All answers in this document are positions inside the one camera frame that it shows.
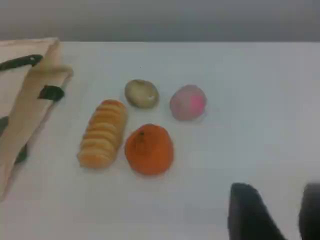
pink fruit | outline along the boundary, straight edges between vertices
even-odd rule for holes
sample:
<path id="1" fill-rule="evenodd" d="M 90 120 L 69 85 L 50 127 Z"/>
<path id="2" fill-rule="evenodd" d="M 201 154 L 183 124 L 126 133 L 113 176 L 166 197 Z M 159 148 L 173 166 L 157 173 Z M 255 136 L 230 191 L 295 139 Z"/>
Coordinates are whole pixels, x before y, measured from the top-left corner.
<path id="1" fill-rule="evenodd" d="M 206 104 L 206 95 L 199 87 L 186 85 L 172 96 L 170 109 L 175 119 L 191 121 L 204 113 Z"/>

white tabletop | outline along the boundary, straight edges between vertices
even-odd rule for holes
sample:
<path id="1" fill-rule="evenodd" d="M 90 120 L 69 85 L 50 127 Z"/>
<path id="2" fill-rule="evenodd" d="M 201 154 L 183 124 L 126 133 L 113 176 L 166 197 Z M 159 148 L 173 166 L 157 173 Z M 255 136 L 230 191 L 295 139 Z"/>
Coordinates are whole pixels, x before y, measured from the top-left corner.
<path id="1" fill-rule="evenodd" d="M 75 75 L 0 204 L 1 239 L 227 240 L 233 182 L 257 188 L 284 235 L 300 239 L 302 189 L 320 169 L 319 43 L 68 42 L 63 60 Z M 142 124 L 165 127 L 172 168 L 139 176 L 123 148 L 105 171 L 80 168 L 95 107 L 125 102 L 131 79 L 152 81 L 160 103 L 128 107 L 125 138 Z M 206 93 L 202 121 L 171 116 L 170 97 L 186 84 Z"/>

beige bag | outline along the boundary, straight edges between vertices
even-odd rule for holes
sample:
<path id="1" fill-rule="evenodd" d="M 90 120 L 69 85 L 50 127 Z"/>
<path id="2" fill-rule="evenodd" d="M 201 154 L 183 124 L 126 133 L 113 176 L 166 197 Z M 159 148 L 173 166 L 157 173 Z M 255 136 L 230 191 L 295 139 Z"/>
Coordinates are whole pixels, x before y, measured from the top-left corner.
<path id="1" fill-rule="evenodd" d="M 0 136 L 0 199 L 20 151 L 73 74 L 61 65 L 59 48 L 56 38 L 0 41 L 0 119 L 8 117 Z"/>

black strap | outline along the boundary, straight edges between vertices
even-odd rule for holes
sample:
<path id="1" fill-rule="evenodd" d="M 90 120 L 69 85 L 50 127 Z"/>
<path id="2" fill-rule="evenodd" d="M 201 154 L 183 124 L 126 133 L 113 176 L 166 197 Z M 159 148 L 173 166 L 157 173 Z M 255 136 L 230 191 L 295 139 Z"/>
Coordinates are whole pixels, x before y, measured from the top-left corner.
<path id="1" fill-rule="evenodd" d="M 16 69 L 26 65 L 31 65 L 34 67 L 37 65 L 44 57 L 39 54 L 32 54 L 28 56 L 21 56 L 15 59 L 4 61 L 0 64 L 0 72 L 6 71 L 9 69 Z"/>
<path id="2" fill-rule="evenodd" d="M 54 102 L 60 101 L 65 96 L 65 92 L 58 86 L 45 85 L 41 90 L 38 99 L 47 99 Z"/>
<path id="3" fill-rule="evenodd" d="M 4 130 L 6 129 L 6 127 L 8 126 L 8 124 L 9 124 L 9 117 L 8 116 L 4 116 L 4 117 L 0 118 L 0 137 L 3 134 Z M 28 156 L 28 147 L 26 144 L 20 150 L 18 156 L 15 159 L 14 164 L 24 162 L 27 159 L 27 156 Z"/>

gray wall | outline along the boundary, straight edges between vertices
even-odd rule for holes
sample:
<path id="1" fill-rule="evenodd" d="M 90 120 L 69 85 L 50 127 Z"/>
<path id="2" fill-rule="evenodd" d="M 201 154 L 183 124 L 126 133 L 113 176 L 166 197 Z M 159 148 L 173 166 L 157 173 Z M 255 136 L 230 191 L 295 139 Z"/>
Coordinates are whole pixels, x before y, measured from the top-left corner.
<path id="1" fill-rule="evenodd" d="M 1 0 L 0 39 L 319 41 L 320 0 Z"/>

